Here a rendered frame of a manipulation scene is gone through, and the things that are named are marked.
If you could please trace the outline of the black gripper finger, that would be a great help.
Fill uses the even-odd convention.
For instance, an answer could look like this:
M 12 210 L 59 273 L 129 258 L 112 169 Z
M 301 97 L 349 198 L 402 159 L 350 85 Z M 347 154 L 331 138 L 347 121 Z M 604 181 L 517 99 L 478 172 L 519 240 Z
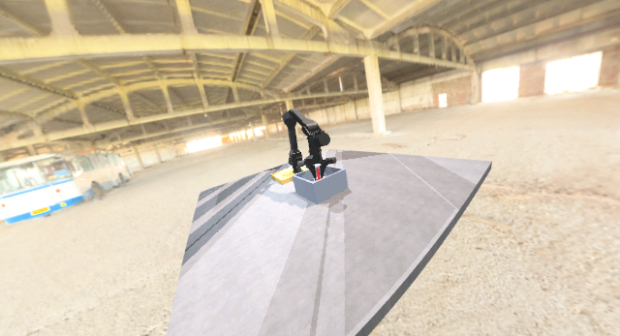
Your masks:
M 320 166 L 320 169 L 321 169 L 321 179 L 324 177 L 326 166 L 328 166 L 328 165 Z
M 312 175 L 313 175 L 314 179 L 316 180 L 316 169 L 315 169 L 315 166 L 312 166 L 312 167 L 306 167 L 306 168 L 310 169 L 310 171 L 311 171 L 311 173 L 312 173 Z

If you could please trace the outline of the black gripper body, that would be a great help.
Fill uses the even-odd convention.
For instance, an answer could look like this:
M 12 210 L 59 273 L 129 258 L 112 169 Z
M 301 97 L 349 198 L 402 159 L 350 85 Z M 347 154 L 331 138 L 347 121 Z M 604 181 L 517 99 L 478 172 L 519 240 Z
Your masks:
M 316 152 L 319 152 L 320 157 L 321 157 L 321 161 L 319 163 L 317 162 L 316 164 L 321 164 L 321 166 L 324 166 L 324 165 L 328 165 L 328 164 L 335 164 L 335 163 L 337 163 L 335 157 L 325 158 L 325 160 L 323 160 L 321 147 L 309 148 L 308 153 L 311 153 L 312 155 L 314 155 L 314 154 L 316 154 Z M 297 162 L 297 166 L 298 167 L 306 166 L 305 165 L 305 161 L 298 161 Z

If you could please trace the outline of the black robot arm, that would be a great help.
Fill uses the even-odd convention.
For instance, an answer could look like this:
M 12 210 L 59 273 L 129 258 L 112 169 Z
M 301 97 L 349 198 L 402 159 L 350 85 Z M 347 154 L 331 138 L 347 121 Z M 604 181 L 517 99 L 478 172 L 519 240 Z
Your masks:
M 297 166 L 297 162 L 302 161 L 302 155 L 297 147 L 295 133 L 296 122 L 301 125 L 302 132 L 307 135 L 309 148 L 329 145 L 330 136 L 325 133 L 325 130 L 323 130 L 315 120 L 308 119 L 303 113 L 298 110 L 298 108 L 290 109 L 288 112 L 284 113 L 282 119 L 284 121 L 284 124 L 288 127 L 291 146 L 291 150 L 289 153 L 289 165 L 293 166 L 292 173 L 296 174 L 303 171 L 301 167 Z M 313 166 L 317 162 L 319 163 L 321 161 L 319 152 L 316 152 L 316 154 L 314 155 L 309 153 L 309 156 L 304 158 L 304 161 L 306 166 Z

